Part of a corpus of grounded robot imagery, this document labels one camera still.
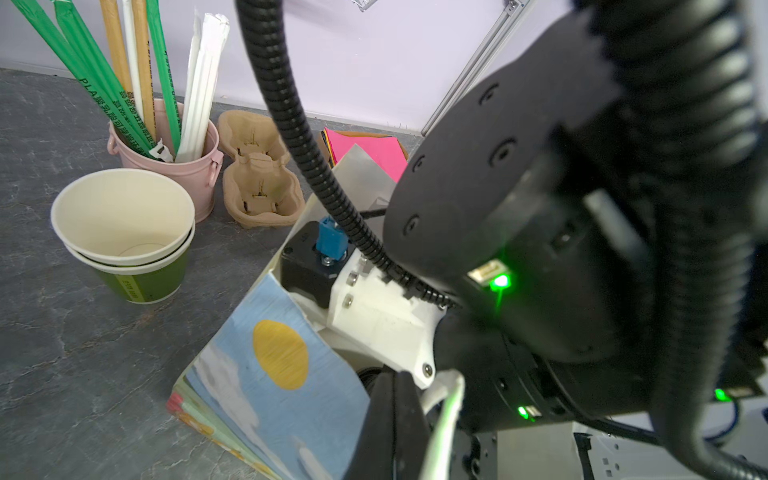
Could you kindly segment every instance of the pink paper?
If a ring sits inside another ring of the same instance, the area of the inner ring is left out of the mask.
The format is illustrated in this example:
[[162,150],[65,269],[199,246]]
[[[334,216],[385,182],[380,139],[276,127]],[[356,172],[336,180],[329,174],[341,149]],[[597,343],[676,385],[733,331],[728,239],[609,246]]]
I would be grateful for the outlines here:
[[333,156],[340,161],[354,144],[358,144],[395,183],[406,170],[406,156],[395,137],[347,137],[326,129]]

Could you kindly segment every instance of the black screw hole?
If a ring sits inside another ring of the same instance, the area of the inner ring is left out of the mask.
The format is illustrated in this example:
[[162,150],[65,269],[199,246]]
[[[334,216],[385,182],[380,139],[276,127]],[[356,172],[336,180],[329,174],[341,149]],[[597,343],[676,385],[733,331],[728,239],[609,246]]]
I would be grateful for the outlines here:
[[422,162],[424,161],[424,155],[420,156],[413,162],[413,167],[411,167],[412,172],[416,172],[421,166]]
[[514,138],[510,138],[504,142],[502,142],[501,145],[496,147],[496,150],[493,152],[493,155],[491,155],[491,166],[495,167],[496,165],[500,164],[502,161],[505,161],[510,158],[512,151],[515,149],[515,146],[517,146],[517,141]]
[[409,233],[413,231],[414,228],[416,228],[416,225],[418,224],[419,224],[419,215],[414,215],[408,220],[408,222],[406,223],[406,227],[402,229],[402,234],[404,236],[407,236]]
[[717,214],[714,211],[707,208],[706,210],[701,212],[701,220],[708,227],[712,227],[717,222]]
[[488,90],[486,90],[485,93],[483,93],[483,95],[480,97],[479,104],[482,105],[486,101],[490,100],[491,97],[493,97],[493,92],[494,90],[496,90],[496,88],[498,88],[498,84],[493,84],[490,87],[488,87]]

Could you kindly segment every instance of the green paper cup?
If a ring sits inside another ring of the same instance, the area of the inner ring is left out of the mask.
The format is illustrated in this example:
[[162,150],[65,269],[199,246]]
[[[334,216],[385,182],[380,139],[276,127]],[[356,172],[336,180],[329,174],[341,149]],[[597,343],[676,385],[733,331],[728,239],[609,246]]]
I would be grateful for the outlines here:
[[91,267],[117,295],[131,303],[157,303],[181,286],[187,269],[187,250],[194,237],[194,224],[187,239],[171,255],[141,266],[112,266],[94,262],[65,245],[74,258]]
[[51,225],[64,245],[115,266],[167,257],[187,239],[194,223],[194,203],[181,185],[134,168],[78,178],[51,207]]

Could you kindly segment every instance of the green paper straw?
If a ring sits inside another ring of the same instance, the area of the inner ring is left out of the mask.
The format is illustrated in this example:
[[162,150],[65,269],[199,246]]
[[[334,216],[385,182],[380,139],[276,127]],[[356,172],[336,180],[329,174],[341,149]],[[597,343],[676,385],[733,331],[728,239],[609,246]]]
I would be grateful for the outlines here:
[[104,99],[104,89],[94,82],[93,75],[88,72],[80,58],[67,43],[60,31],[51,22],[51,19],[35,0],[11,0],[16,8],[27,18],[27,21],[51,47],[51,50],[61,59],[61,62],[69,69],[85,90],[93,97],[101,110],[112,121],[114,127],[120,132],[131,149],[143,155],[148,154],[137,141],[140,138],[135,131],[130,130],[127,122],[112,107],[111,102]]
[[165,50],[165,37],[163,36],[163,24],[160,22],[160,6],[157,0],[147,0],[147,20],[149,21],[149,33],[152,35],[154,47],[154,59],[157,71],[160,74],[160,86],[163,90],[165,111],[168,114],[170,126],[170,138],[174,143],[174,154],[179,151],[181,142],[181,123],[179,122],[179,106],[176,104],[176,92],[174,91],[174,79],[170,77],[170,64],[168,52]]
[[128,93],[120,85],[112,67],[107,63],[104,54],[101,53],[96,41],[85,26],[78,10],[71,0],[53,0],[56,11],[56,21],[61,28],[64,37],[70,45],[76,48],[80,59],[94,73],[96,83],[104,87],[104,93],[112,101],[112,104],[125,117],[128,124],[141,136],[140,141],[144,150],[149,151],[154,146],[154,139],[147,130],[147,126],[141,120],[136,107]]

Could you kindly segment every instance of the bucket handle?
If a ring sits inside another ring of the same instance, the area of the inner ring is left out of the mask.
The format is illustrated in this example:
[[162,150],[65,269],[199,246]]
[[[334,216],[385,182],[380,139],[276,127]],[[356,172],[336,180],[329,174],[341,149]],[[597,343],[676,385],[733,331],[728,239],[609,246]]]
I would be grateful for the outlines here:
[[109,135],[109,140],[107,140],[107,151],[110,155],[117,155],[120,153],[120,151],[114,146],[114,135]]
[[221,164],[224,161],[224,154],[219,150],[215,150],[214,154],[210,156],[212,160],[210,163],[210,179],[208,180],[208,187],[212,187],[216,184],[216,179],[219,177],[219,171],[221,170]]

